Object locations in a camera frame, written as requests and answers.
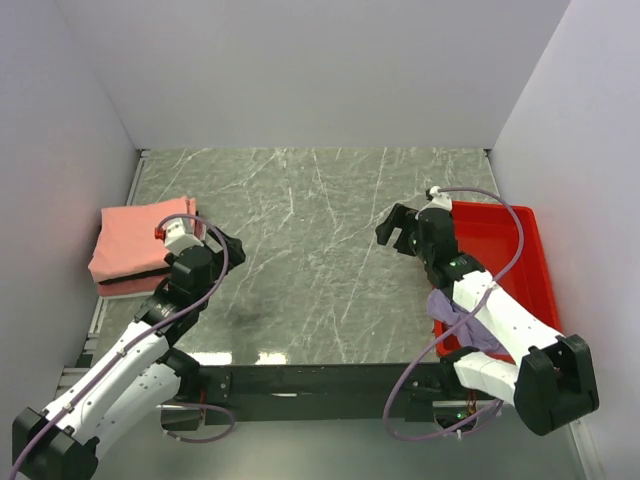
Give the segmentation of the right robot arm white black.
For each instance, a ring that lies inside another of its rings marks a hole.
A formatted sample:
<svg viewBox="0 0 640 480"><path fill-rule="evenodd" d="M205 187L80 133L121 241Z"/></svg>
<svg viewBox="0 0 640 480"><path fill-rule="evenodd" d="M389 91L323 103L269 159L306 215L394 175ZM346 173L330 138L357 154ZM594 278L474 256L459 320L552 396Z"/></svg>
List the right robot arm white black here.
<svg viewBox="0 0 640 480"><path fill-rule="evenodd" d="M578 335L565 336L538 320L509 295L473 256L461 251L450 201L415 210L395 204L376 228L378 244L400 231L393 247L423 264L431 285L479 321L511 357L504 362L471 348L439 374L444 395L471 389L514 406L533 433L543 436L600 406L591 351Z"/></svg>

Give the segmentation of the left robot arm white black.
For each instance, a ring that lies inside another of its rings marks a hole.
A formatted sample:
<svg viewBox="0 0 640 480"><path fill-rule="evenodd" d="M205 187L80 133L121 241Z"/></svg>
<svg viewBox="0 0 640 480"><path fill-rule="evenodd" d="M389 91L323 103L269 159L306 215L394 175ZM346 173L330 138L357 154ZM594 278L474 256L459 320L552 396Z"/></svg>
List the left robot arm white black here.
<svg viewBox="0 0 640 480"><path fill-rule="evenodd" d="M151 410L193 399L200 365L176 349L223 278L242 264L240 240L207 229L213 251L182 229L158 231L169 253L168 275L141 305L111 349L64 394L40 411L27 408L12 425L11 478L90 479L113 445Z"/></svg>

